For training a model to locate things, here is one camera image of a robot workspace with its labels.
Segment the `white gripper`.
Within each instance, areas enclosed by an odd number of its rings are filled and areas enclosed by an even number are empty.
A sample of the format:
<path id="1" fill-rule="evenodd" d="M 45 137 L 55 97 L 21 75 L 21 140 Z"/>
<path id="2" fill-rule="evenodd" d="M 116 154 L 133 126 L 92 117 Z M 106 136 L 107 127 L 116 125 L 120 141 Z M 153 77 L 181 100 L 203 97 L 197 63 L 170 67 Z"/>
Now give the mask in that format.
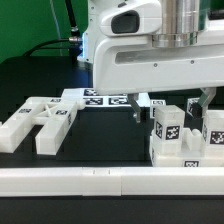
<path id="1" fill-rule="evenodd" d="M 203 118 L 223 85 L 224 33 L 201 33 L 183 48 L 154 48 L 148 36 L 107 37 L 95 49 L 93 87 L 101 95 L 128 94 L 137 123 L 137 93 L 202 88 L 196 116 Z"/>

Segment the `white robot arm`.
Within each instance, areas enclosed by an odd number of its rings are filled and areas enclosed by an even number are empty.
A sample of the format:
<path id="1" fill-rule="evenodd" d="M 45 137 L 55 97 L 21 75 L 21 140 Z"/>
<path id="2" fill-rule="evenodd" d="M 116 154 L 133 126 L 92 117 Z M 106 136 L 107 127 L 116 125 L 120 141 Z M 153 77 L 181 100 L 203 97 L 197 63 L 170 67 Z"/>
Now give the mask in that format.
<path id="1" fill-rule="evenodd" d="M 139 116 L 142 92 L 200 89 L 205 112 L 224 86 L 224 19 L 209 0 L 87 0 L 78 57 L 101 95 L 126 94 Z"/>

